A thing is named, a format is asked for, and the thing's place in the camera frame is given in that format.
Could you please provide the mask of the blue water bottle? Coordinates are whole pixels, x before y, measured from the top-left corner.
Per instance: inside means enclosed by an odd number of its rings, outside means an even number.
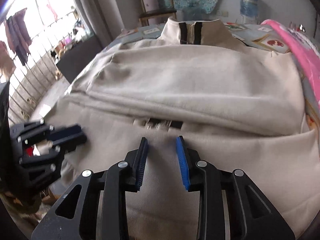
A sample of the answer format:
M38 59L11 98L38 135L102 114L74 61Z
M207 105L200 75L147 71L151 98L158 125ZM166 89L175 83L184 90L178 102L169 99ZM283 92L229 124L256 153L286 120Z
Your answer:
M244 24L258 23L258 1L240 0L240 15Z

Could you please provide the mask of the grey curtain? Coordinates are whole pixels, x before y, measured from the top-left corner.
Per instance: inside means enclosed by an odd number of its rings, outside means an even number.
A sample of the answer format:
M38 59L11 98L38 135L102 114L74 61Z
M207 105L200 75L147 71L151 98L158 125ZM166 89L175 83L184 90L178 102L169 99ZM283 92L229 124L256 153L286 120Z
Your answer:
M102 47L109 45L124 27L116 0L74 0L85 26Z

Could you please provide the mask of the pink floral fleece blanket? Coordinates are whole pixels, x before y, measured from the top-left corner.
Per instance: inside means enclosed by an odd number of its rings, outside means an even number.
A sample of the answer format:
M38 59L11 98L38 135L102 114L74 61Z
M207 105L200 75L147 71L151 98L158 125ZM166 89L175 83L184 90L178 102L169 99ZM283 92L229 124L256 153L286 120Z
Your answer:
M301 31L285 27L274 20L264 20L285 42L303 69L319 105L319 50Z

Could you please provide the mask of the wooden shelf stand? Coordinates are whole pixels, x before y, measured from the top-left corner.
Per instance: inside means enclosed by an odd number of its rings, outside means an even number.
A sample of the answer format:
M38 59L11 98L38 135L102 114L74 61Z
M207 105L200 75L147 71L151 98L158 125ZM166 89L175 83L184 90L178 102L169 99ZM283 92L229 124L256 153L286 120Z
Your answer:
M158 22L158 19L177 18L177 10L174 7L174 0L169 0L170 5L163 7L159 0L140 0L142 13L139 16L140 25L143 27L149 26L149 20Z

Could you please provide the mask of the dark hanging clothes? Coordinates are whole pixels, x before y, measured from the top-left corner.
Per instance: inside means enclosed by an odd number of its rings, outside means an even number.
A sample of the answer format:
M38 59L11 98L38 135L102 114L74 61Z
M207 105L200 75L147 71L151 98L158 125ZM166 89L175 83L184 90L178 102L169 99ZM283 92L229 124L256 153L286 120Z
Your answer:
M25 66L28 56L31 54L29 46L32 43L24 21L26 11L27 8L24 8L16 12L4 23L9 49L18 56L23 66ZM9 55L6 43L1 41L1 76L5 78L5 81L8 81L15 69L16 66Z

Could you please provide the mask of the light blue floral bedsheet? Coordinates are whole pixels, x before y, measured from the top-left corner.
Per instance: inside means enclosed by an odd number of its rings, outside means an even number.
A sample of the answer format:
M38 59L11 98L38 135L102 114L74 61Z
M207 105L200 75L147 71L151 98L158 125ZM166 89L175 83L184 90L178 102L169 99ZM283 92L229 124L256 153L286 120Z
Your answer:
M123 31L107 48L144 39L169 39L175 44L198 44L226 47L237 50L240 46L291 54L300 74L304 97L306 121L311 129L319 128L319 105L303 69L283 39L269 26L213 21L177 21L169 18L165 24Z

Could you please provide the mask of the metal balcony railing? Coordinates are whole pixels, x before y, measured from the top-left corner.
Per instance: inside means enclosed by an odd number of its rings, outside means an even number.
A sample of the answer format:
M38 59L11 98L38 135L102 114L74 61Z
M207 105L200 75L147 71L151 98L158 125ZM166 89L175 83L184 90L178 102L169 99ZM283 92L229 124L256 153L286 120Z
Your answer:
M11 50L9 55L16 67L10 77L9 124L27 121L39 103L63 74L57 64L69 50L87 38L87 31L74 6L57 19L44 23L45 17L35 10L40 24L31 34L26 60L20 60Z

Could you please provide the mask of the cream jacket with black trim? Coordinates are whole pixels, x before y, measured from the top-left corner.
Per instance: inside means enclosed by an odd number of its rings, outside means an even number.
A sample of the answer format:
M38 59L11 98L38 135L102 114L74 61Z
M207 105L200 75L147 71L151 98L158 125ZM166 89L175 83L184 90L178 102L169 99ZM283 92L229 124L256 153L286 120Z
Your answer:
M186 193L174 152L182 135L217 168L242 168L296 237L319 239L319 106L291 53L246 46L221 21L199 45L169 20L159 39L100 52L45 117L79 124L86 144L67 154L61 178L102 171L150 144L142 191L128 194L129 235L193 239L197 195Z

